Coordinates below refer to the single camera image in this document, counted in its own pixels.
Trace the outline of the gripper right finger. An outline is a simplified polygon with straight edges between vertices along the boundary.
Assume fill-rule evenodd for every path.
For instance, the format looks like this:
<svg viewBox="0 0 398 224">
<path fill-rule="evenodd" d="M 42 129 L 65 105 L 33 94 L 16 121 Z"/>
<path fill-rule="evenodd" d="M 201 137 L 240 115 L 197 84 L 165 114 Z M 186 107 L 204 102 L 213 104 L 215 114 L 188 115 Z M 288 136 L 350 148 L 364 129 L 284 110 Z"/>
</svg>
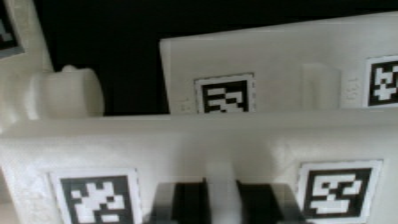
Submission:
<svg viewBox="0 0 398 224">
<path fill-rule="evenodd" d="M 243 224 L 309 224 L 289 186 L 236 182 Z"/>
</svg>

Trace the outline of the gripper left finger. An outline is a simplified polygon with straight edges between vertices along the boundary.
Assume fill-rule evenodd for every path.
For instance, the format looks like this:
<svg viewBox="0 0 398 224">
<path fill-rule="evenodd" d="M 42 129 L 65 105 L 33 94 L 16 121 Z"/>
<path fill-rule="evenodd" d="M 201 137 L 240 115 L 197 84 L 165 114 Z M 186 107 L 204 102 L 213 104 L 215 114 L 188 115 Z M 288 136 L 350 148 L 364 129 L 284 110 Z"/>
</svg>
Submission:
<svg viewBox="0 0 398 224">
<path fill-rule="evenodd" d="M 204 181 L 158 184 L 145 224 L 209 224 Z"/>
</svg>

